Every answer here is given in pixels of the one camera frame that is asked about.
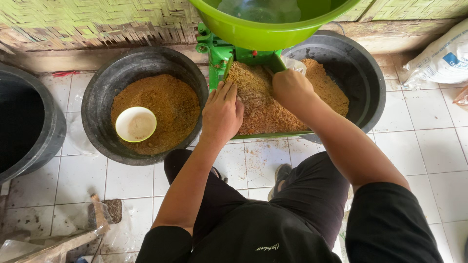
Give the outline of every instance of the white powder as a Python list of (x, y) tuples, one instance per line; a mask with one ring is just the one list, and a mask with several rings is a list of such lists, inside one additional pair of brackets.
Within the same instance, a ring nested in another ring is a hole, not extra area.
[(136, 139), (148, 137), (154, 129), (151, 118), (147, 113), (136, 115), (128, 124), (128, 133)]

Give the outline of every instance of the forearm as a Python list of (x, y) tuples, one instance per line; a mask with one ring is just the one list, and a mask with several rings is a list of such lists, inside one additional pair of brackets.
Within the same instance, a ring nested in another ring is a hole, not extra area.
[(151, 228), (179, 226), (193, 234), (208, 174), (223, 146), (200, 141), (172, 182)]
[(406, 179), (364, 132), (316, 94), (310, 101), (298, 117), (319, 136), (331, 160), (354, 190), (372, 182), (396, 183), (409, 189)]

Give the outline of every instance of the tiled floor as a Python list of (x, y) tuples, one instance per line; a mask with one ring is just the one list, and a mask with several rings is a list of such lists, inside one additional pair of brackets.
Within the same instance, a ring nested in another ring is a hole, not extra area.
[[(468, 111), (451, 104), (461, 88), (434, 83), (403, 90), (395, 68), (398, 57), (379, 55), (376, 60), (383, 67), (387, 103), (368, 135), (406, 176), (445, 262), (461, 263), (468, 237)], [(45, 76), (41, 81), (64, 114), (75, 117), (81, 108), (76, 98), (92, 76)], [(278, 165), (295, 167), (324, 150), (300, 138), (237, 140), (223, 148), (214, 165), (242, 195), (266, 200)], [(66, 138), (51, 162), (12, 181), (5, 229), (28, 229), (33, 236), (69, 234), (86, 224), (90, 193), (120, 198), (122, 222), (112, 226), (101, 253), (104, 259), (123, 262), (136, 256), (168, 188), (161, 163), (135, 167), (104, 156), (85, 157)]]

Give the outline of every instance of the green plastic basin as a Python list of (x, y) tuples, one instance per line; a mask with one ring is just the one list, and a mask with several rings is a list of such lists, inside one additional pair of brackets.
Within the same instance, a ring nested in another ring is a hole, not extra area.
[(323, 24), (339, 17), (359, 0), (298, 0), (299, 22), (269, 24), (247, 21), (217, 9), (221, 0), (189, 0), (205, 25), (221, 39), (242, 48), (272, 51), (294, 46)]

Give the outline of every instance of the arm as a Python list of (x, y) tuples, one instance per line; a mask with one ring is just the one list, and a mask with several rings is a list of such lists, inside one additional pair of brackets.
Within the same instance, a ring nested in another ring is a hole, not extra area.
[(208, 174), (222, 147), (242, 125), (244, 105), (237, 85), (220, 82), (203, 109), (203, 131), (193, 153), (172, 182), (151, 228), (179, 226), (193, 234)]
[(273, 78), (275, 99), (312, 129), (328, 155), (356, 190), (367, 183), (389, 182), (408, 190), (408, 182), (385, 154), (356, 125), (334, 112), (299, 72), (286, 70)]

